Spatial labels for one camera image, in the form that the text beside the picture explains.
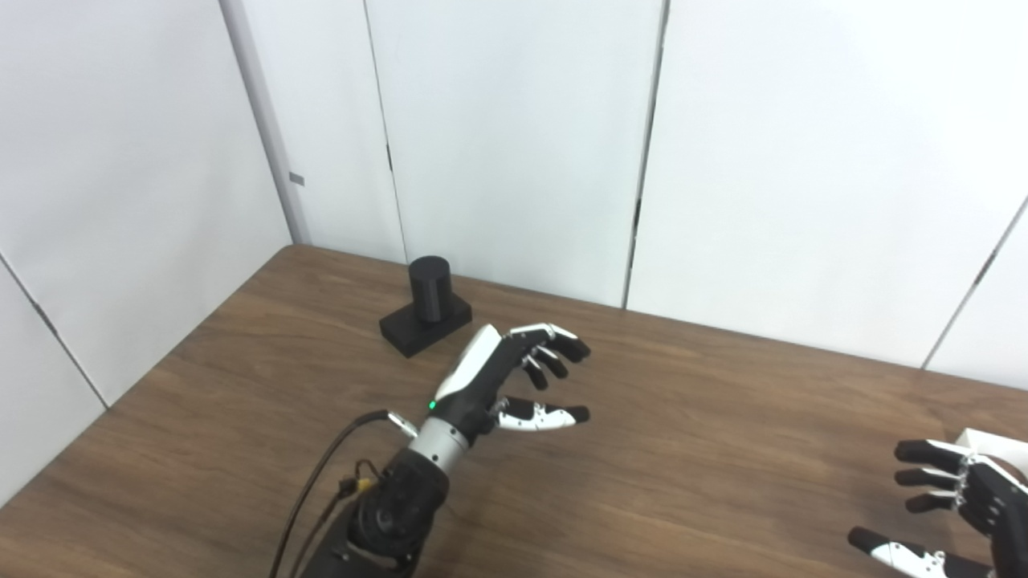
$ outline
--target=black fingertip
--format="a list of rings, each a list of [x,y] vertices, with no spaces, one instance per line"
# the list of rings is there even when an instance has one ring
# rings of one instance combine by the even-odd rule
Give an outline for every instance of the black fingertip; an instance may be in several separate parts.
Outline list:
[[[908,439],[896,444],[896,460],[909,464],[930,464],[945,472],[960,471],[964,456],[952,449],[939,447],[926,439]]]
[[[558,361],[556,363],[550,364],[549,367],[550,367],[550,371],[553,373],[553,375],[556,378],[563,380],[563,378],[567,377],[567,374],[568,374],[567,373],[567,368],[564,367],[563,363],[560,363]]]
[[[921,470],[900,470],[893,476],[900,485],[924,485],[924,475]]]
[[[952,498],[921,494],[907,500],[907,511],[912,514],[930,512],[931,510],[948,510],[953,506]]]
[[[577,405],[575,407],[568,407],[564,409],[575,418],[575,421],[579,424],[584,424],[589,421],[589,408],[584,405]]]
[[[940,490],[953,490],[957,486],[957,480],[940,475],[931,475],[921,468],[913,470],[900,470],[894,476],[900,485],[933,485]]]
[[[946,552],[946,562],[943,563],[943,571],[946,576],[952,576],[953,578],[988,578],[992,576],[992,568],[980,562],[949,552]]]
[[[877,532],[854,526],[846,537],[849,544],[866,554],[870,554],[875,548],[888,544],[889,539]]]
[[[531,385],[539,391],[543,391],[550,387],[550,383],[546,381],[546,373],[538,366],[533,364],[535,360],[528,358],[528,363],[524,366],[525,373],[528,374],[528,378],[531,380]]]
[[[583,344],[580,339],[573,339],[559,334],[548,347],[560,352],[572,363],[579,363],[592,353],[589,346]]]
[[[932,447],[923,439],[905,439],[896,443],[893,455],[896,460],[908,463],[924,463],[923,458],[931,451]]]

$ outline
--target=white wall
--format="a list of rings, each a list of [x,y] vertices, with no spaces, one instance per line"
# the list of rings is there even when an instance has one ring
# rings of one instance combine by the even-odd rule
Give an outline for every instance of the white wall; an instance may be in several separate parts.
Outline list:
[[[0,506],[104,410],[0,264]]]
[[[223,0],[302,243],[403,262],[361,0]],[[288,183],[288,172],[304,179]]]
[[[619,305],[659,0],[369,0],[411,259]]]
[[[108,402],[289,242],[213,0],[0,4],[0,252]]]
[[[1023,214],[927,368],[1028,390],[1028,219]]]
[[[673,0],[629,309],[921,365],[1028,190],[1026,10]]]

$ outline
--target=robot finger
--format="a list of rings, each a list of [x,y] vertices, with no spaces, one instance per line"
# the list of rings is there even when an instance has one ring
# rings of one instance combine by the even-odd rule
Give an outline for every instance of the robot finger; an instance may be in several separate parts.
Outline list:
[[[507,398],[506,407],[498,417],[501,429],[517,431],[556,430],[588,421],[589,408],[585,406],[560,407],[516,397]]]
[[[909,464],[928,464],[951,474],[959,474],[960,466],[971,450],[933,439],[911,439],[896,444],[895,457]]]
[[[900,485],[931,485],[952,492],[956,490],[960,478],[934,468],[915,468],[896,472],[895,480]]]
[[[531,357],[541,362],[543,365],[549,367],[550,371],[556,375],[558,380],[563,380],[567,376],[567,367],[565,367],[563,362],[560,361],[557,354],[544,348],[543,346],[539,346],[533,350]]]
[[[955,492],[942,490],[928,492],[907,500],[907,511],[912,514],[920,514],[931,510],[952,510],[956,499]]]
[[[549,347],[556,350],[560,355],[567,358],[567,361],[572,363],[579,363],[583,359],[589,357],[592,351],[589,346],[585,345],[585,341],[578,338],[578,335],[567,331],[566,329],[561,329],[556,325],[551,325],[553,328],[553,340],[550,341]]]
[[[521,359],[521,367],[528,374],[531,385],[536,386],[537,390],[543,391],[550,387],[550,383],[546,381],[546,373],[543,372],[543,368],[530,355],[526,355]]]
[[[892,541],[877,532],[855,527],[849,531],[850,545],[878,562],[915,578],[986,578],[992,569],[949,552],[928,552],[911,542]]]
[[[514,339],[524,348],[525,353],[528,353],[536,346],[552,341],[556,334],[553,325],[549,323],[534,323],[531,325],[522,325],[521,327],[513,327],[507,333],[507,336]]]

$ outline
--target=black rectangular base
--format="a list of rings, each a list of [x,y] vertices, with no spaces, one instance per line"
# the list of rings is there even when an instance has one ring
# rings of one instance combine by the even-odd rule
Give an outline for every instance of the black rectangular base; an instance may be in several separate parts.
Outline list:
[[[404,357],[413,357],[426,348],[471,323],[471,305],[453,295],[453,315],[439,323],[423,323],[414,315],[414,303],[401,308],[378,321],[382,337]]]

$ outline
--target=black cylindrical object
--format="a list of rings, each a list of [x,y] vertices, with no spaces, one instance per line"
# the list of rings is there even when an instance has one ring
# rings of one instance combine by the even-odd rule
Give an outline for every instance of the black cylindrical object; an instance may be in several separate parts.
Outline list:
[[[453,287],[449,263],[442,257],[420,257],[408,267],[414,315],[425,323],[438,323],[453,315]]]

